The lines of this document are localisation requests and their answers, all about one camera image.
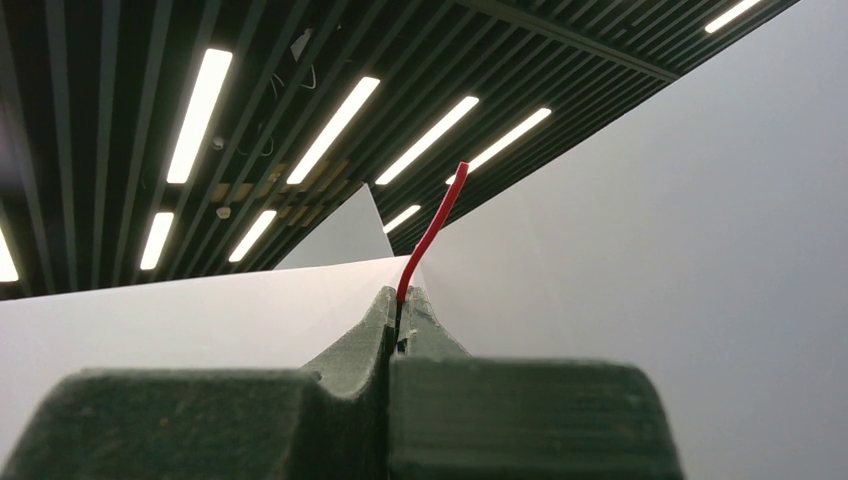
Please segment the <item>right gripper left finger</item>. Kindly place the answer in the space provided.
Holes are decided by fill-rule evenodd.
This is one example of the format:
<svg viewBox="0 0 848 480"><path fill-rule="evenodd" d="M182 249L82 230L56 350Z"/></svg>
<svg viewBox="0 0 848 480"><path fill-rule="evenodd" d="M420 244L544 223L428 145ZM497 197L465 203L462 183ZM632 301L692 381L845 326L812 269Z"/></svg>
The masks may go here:
<svg viewBox="0 0 848 480"><path fill-rule="evenodd" d="M5 479L384 479L396 292L297 369L100 369L38 405Z"/></svg>

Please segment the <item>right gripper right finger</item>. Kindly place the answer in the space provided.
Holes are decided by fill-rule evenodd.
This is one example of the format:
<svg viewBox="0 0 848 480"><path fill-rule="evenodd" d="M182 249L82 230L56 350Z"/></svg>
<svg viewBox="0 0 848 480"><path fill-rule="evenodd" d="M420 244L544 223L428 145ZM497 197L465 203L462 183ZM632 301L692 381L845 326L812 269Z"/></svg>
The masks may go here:
<svg viewBox="0 0 848 480"><path fill-rule="evenodd" d="M407 291L389 363L394 479L680 479L660 399L632 364L477 357Z"/></svg>

